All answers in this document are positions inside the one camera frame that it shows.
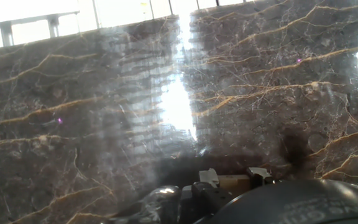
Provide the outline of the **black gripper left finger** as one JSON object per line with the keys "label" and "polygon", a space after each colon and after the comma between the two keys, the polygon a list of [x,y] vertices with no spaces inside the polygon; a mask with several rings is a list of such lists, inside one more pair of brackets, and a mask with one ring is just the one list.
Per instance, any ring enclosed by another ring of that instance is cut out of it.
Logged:
{"label": "black gripper left finger", "polygon": [[199,178],[181,190],[180,224],[204,223],[234,199],[228,190],[219,187],[214,169],[199,171]]}

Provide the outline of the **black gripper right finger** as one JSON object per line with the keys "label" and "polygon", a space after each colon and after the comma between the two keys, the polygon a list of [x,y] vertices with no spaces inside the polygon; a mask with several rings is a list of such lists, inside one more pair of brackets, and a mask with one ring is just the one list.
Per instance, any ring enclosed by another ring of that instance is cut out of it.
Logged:
{"label": "black gripper right finger", "polygon": [[261,187],[264,185],[274,184],[274,178],[265,168],[248,167],[247,175],[249,176],[251,187]]}

